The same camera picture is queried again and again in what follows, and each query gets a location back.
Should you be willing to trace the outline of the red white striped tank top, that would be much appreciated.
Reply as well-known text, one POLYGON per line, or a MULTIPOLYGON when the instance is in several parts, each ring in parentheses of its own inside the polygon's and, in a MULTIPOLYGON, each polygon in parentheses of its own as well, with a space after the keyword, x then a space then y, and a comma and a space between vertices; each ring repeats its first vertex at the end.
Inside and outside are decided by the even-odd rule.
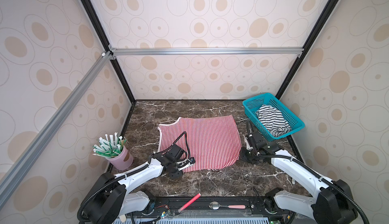
POLYGON ((195 164, 183 172, 219 170, 239 159, 242 142, 232 115, 213 118, 178 118, 172 124, 160 124, 158 151, 166 150, 182 134, 187 133, 190 156, 195 164))

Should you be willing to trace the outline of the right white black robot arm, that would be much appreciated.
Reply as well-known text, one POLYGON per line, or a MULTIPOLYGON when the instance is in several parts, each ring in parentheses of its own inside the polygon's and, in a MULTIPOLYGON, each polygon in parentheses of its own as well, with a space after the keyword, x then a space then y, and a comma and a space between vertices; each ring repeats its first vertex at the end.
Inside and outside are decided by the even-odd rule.
POLYGON ((309 196, 290 193, 275 188, 259 197, 268 214, 288 210, 315 220, 318 224, 350 224, 357 218, 369 223, 367 215, 353 199, 349 185, 343 180, 333 180, 293 157, 276 142, 265 142, 263 135, 246 123, 246 146, 241 149, 241 159, 248 163, 266 162, 284 171, 302 187, 309 196))

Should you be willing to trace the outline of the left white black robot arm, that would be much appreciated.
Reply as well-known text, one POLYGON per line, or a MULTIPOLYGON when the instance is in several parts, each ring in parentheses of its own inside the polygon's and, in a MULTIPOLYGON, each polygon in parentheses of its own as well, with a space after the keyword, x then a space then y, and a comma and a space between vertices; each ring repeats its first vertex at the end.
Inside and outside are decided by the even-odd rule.
POLYGON ((150 155, 144 164, 116 175, 102 174, 81 202, 77 219, 81 224, 111 224, 122 215, 143 211, 151 198, 143 191, 132 193, 134 189, 163 173, 179 179, 195 162, 187 133, 182 132, 168 149, 150 155))

